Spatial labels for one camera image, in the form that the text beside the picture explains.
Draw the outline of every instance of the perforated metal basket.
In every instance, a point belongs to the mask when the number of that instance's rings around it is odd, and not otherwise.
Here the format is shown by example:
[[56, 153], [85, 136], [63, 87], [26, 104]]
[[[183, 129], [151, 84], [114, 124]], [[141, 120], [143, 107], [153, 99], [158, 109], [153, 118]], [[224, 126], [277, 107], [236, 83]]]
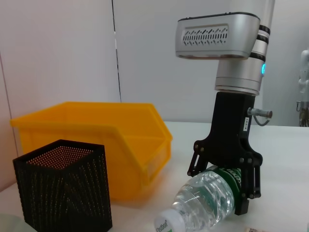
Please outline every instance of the perforated metal basket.
[[112, 227], [104, 146], [58, 140], [13, 162], [25, 222], [36, 231]]

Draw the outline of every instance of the black gripper mount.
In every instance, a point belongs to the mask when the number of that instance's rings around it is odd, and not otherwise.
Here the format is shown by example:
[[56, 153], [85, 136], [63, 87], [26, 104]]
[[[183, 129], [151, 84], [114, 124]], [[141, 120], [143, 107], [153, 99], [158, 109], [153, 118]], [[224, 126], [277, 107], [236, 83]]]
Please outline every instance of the black gripper mount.
[[249, 145], [252, 116], [248, 109], [254, 107], [255, 96], [240, 93], [218, 92], [209, 136], [194, 143], [194, 154], [188, 175], [195, 176], [206, 170], [208, 163], [220, 168], [241, 169], [240, 200], [235, 214], [248, 212], [249, 200], [261, 197], [261, 154]]

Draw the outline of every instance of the clear plastic bottle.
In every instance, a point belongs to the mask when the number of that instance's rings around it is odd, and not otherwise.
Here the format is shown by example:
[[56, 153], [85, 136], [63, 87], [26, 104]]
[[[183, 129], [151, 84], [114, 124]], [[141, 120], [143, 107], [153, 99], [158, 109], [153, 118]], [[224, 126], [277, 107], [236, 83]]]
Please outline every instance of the clear plastic bottle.
[[[225, 172], [225, 179], [233, 187], [237, 182], [235, 177], [240, 181], [237, 170], [220, 171]], [[179, 190], [170, 209], [155, 219], [156, 232], [208, 230], [230, 215], [234, 211], [234, 195], [227, 181], [217, 173], [220, 172], [206, 171], [190, 179]]]

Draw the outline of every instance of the blue indicator light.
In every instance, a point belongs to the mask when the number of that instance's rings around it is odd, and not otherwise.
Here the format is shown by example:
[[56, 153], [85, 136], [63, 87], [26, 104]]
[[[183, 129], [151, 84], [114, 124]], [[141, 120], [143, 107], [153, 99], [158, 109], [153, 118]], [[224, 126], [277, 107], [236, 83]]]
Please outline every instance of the blue indicator light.
[[263, 64], [263, 66], [262, 66], [262, 74], [263, 75], [265, 74], [265, 69], [266, 69], [266, 64]]

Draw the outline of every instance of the white wall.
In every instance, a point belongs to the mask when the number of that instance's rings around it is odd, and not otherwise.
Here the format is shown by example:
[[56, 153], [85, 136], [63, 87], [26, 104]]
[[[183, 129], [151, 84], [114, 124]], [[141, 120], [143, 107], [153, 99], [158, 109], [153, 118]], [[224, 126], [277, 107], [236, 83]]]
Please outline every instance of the white wall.
[[12, 116], [64, 101], [120, 101], [111, 0], [3, 0]]
[[0, 65], [0, 191], [15, 182], [12, 160], [17, 158], [17, 152], [10, 119], [9, 104]]
[[300, 55], [309, 47], [309, 1], [276, 0], [264, 78], [263, 107], [271, 125], [298, 126]]
[[211, 122], [218, 62], [177, 58], [175, 32], [179, 19], [225, 13], [229, 4], [114, 0], [122, 101], [152, 102], [165, 120]]

